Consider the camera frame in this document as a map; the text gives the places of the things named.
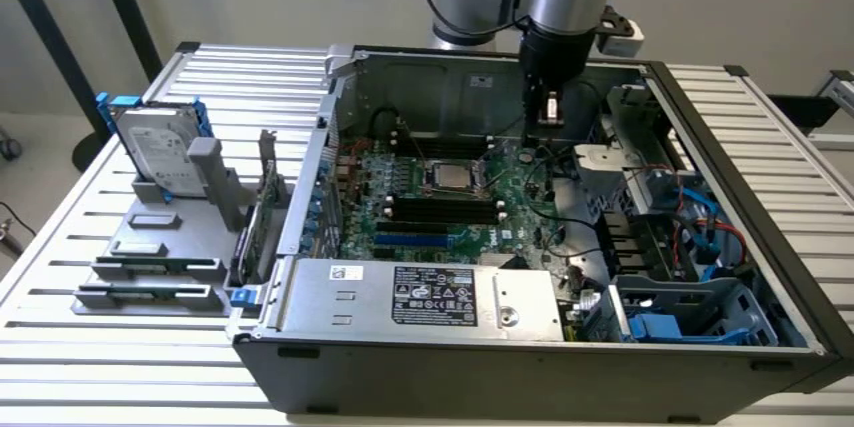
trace warning label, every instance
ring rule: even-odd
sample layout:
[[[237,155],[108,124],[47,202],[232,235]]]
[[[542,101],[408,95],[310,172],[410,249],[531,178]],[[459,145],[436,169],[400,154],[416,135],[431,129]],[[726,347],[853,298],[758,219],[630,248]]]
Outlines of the warning label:
[[[478,326],[470,269],[395,267],[391,319],[398,324]]]

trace black pole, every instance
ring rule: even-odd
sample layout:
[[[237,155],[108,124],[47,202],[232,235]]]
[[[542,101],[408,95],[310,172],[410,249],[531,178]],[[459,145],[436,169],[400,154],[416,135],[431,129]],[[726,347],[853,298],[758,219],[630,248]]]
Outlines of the black pole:
[[[139,57],[139,62],[143,64],[145,76],[148,77],[148,81],[153,82],[155,77],[157,77],[157,74],[163,70],[163,64],[160,63],[155,43],[151,40],[151,33],[148,32],[143,12],[139,10],[139,4],[136,0],[112,0],[112,3],[119,11],[119,17],[121,18],[124,30],[131,38],[131,43],[133,44],[136,57]]]
[[[71,93],[75,96],[77,104],[80,104],[80,110],[83,110],[83,114],[95,131],[92,135],[80,141],[72,155],[75,166],[79,170],[84,170],[109,139],[107,124],[95,110],[95,92],[92,91],[89,81],[85,78],[85,74],[83,73],[75,54],[71,51],[71,47],[68,47],[68,42],[65,42],[65,37],[63,37],[63,32],[59,30],[56,20],[53,20],[53,15],[51,15],[44,0],[17,1],[21,4],[24,12],[27,12],[29,22],[39,33],[39,37],[41,37],[44,47],[48,49],[53,63],[71,89]]]

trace black pcie slot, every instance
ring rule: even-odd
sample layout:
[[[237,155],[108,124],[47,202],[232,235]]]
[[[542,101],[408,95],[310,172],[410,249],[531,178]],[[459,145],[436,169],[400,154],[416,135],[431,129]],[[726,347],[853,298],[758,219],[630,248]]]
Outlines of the black pcie slot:
[[[395,222],[498,224],[498,209],[490,200],[396,199]]]
[[[415,142],[410,138],[400,139],[395,154],[399,157],[420,158],[423,153],[428,159],[475,160],[487,151],[487,145],[482,139],[416,139]]]
[[[427,222],[378,222],[376,231],[407,234],[447,234],[448,226]]]

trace white wall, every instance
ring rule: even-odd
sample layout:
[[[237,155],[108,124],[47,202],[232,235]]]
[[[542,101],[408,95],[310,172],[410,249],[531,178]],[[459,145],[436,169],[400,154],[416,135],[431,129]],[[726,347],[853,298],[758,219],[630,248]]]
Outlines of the white wall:
[[[47,0],[95,90],[140,92],[141,68],[109,0]],[[181,40],[424,46],[423,0],[139,0],[165,59]],[[854,69],[851,0],[612,0],[642,25],[642,57],[742,64],[769,91],[806,93],[830,68]],[[15,0],[0,0],[0,110],[76,105]],[[515,38],[503,34],[503,50]]]

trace green circuit board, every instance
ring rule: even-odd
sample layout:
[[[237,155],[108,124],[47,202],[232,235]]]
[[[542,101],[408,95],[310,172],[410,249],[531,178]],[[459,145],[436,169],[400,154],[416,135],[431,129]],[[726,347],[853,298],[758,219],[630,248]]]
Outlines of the green circuit board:
[[[519,160],[519,154],[530,156],[522,156],[526,162]],[[383,260],[478,264],[483,254],[516,254],[526,258],[532,267],[543,266],[535,231],[539,230],[542,240],[558,225],[528,209],[528,205],[535,205],[542,212],[556,215],[554,202],[543,201],[542,195],[531,195],[530,186],[526,190],[526,179],[536,165],[532,151],[522,149],[516,142],[504,142],[479,160],[424,159],[398,156],[383,144],[375,142],[359,152],[358,161],[354,157],[356,155],[346,158],[350,164],[347,178],[339,178],[344,207],[342,258],[374,259],[374,249],[380,247],[386,254],[390,249],[394,250],[394,256],[384,257]],[[428,187],[436,163],[478,170],[484,187],[476,192],[452,192]],[[534,172],[528,183],[542,186],[546,177],[546,169],[540,168]],[[374,243],[376,225],[388,220],[383,209],[387,205],[386,197],[392,192],[400,198],[412,199],[500,200],[506,218],[496,225],[450,224],[448,239],[443,246],[378,246]]]

